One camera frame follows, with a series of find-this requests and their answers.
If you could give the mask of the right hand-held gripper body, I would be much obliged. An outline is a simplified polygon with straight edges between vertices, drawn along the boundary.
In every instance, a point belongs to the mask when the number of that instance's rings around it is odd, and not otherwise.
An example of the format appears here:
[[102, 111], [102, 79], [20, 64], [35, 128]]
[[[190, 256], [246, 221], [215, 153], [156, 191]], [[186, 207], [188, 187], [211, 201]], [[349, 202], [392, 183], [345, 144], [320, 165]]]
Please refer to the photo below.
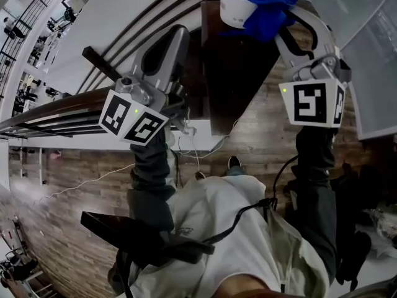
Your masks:
[[292, 125], [339, 128], [346, 87], [351, 82], [349, 65], [334, 56], [323, 57], [300, 68], [287, 83], [279, 84]]

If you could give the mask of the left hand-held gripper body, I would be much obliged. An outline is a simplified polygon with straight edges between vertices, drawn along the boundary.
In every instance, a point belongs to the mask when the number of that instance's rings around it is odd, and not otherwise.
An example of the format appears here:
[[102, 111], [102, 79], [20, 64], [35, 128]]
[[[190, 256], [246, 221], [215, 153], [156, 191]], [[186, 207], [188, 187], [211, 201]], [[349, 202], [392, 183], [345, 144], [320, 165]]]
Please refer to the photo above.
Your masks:
[[133, 74], [122, 76], [107, 95], [99, 126], [133, 145], [148, 144], [167, 124], [184, 131], [189, 112], [187, 95], [178, 82], [170, 87], [166, 94]]

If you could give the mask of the blue cloth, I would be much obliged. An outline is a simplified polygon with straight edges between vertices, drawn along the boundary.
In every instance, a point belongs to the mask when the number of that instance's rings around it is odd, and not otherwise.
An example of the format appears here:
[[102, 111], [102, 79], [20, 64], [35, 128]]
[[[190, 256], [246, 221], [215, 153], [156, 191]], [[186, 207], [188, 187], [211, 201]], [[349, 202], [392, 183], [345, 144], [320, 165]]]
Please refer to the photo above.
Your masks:
[[294, 24], [286, 11], [299, 0], [248, 0], [257, 9], [244, 23], [244, 29], [230, 27], [220, 33], [223, 37], [249, 36], [260, 42], [271, 41], [283, 26]]

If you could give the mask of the white cylindrical device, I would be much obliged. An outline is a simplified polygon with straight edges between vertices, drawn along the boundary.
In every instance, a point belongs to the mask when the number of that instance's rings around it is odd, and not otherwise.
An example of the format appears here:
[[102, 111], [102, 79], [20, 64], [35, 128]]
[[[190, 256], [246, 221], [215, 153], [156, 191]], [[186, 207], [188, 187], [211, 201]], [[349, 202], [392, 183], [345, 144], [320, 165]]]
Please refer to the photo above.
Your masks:
[[220, 0], [220, 18], [228, 26], [244, 29], [244, 23], [257, 9], [257, 4], [248, 0]]

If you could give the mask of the person's right forearm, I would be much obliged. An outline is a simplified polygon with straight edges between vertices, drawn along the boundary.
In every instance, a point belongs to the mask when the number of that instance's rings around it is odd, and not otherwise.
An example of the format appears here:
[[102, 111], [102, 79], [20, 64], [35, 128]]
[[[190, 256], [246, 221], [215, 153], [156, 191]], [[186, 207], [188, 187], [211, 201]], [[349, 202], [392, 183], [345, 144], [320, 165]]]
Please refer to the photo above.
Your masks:
[[334, 167], [333, 140], [336, 130], [304, 126], [296, 137], [297, 165], [289, 188], [301, 199], [315, 201], [334, 196], [329, 171]]

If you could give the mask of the person's left forearm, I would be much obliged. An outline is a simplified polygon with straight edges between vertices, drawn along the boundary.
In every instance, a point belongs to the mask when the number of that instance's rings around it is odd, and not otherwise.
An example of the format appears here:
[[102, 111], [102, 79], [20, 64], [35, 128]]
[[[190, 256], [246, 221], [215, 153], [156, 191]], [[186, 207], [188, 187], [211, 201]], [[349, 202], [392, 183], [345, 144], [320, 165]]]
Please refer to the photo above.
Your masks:
[[174, 155], [166, 139], [169, 134], [161, 129], [146, 146], [130, 145], [135, 157], [131, 171], [132, 188], [127, 191], [128, 203], [138, 195], [151, 195], [166, 202], [175, 193], [173, 179]]

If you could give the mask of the dark wooden side table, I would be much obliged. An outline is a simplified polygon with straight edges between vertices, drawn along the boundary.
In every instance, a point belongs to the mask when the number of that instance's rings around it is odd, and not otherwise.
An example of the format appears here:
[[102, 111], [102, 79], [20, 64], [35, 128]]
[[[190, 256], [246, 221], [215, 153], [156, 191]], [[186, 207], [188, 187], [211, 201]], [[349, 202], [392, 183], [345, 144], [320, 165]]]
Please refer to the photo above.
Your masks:
[[220, 18], [220, 2], [201, 3], [202, 60], [212, 135], [227, 135], [278, 60], [273, 40], [230, 35]]

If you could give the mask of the white lab machine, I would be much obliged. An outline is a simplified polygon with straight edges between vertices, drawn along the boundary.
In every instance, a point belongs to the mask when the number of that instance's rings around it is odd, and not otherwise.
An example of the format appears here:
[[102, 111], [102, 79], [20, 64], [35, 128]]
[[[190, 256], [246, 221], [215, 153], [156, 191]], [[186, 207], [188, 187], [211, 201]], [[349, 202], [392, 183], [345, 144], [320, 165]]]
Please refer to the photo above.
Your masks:
[[63, 0], [61, 3], [65, 7], [65, 20], [73, 23], [88, 0]]

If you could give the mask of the black bag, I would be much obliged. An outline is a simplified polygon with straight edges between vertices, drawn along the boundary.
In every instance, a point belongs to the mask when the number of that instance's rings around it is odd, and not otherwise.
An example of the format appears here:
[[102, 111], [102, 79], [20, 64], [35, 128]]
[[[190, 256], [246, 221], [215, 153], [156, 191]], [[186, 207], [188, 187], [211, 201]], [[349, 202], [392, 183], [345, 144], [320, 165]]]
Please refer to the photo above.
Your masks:
[[364, 165], [359, 172], [347, 163], [342, 168], [343, 175], [331, 180], [337, 209], [336, 281], [340, 285], [348, 282], [354, 291], [371, 252], [397, 258], [397, 248], [378, 234], [370, 216], [372, 209], [397, 212], [397, 191], [385, 191], [381, 173], [370, 165]]

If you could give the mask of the clear plastic wrap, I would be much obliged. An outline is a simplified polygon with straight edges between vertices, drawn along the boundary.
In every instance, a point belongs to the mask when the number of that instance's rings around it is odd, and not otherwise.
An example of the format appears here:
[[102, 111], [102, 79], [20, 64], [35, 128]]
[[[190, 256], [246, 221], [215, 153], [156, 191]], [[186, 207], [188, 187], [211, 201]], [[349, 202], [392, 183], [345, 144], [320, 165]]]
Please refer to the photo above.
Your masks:
[[372, 209], [370, 216], [378, 234], [390, 239], [397, 248], [397, 212]]

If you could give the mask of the person's white shirt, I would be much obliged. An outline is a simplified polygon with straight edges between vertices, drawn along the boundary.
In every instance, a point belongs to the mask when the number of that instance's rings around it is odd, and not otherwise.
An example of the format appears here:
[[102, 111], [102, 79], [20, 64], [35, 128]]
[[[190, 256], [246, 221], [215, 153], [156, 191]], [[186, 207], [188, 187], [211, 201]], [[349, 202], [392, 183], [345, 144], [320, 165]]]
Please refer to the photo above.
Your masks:
[[211, 298], [222, 281], [237, 274], [257, 277], [273, 291], [327, 298], [322, 259], [278, 213], [254, 207], [264, 193], [265, 185], [247, 175], [191, 179], [169, 201], [175, 232], [194, 240], [232, 232], [198, 263], [132, 268], [134, 298]]

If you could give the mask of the black office chair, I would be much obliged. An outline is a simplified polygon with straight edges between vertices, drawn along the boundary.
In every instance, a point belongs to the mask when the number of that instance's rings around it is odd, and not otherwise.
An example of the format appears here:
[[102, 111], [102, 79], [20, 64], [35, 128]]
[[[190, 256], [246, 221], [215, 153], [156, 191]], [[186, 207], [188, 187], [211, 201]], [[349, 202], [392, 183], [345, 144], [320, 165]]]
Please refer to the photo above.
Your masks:
[[0, 285], [9, 289], [9, 281], [25, 281], [37, 266], [38, 261], [27, 256], [22, 248], [11, 250], [0, 260]]

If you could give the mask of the person's chin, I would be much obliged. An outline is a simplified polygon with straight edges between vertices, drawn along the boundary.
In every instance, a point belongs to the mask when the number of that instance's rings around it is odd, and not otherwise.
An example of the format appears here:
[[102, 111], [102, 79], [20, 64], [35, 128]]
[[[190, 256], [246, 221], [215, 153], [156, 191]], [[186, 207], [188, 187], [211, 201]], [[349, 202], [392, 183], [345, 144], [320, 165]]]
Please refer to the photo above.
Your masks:
[[257, 277], [237, 274], [222, 281], [212, 298], [284, 298], [284, 296], [272, 291]]

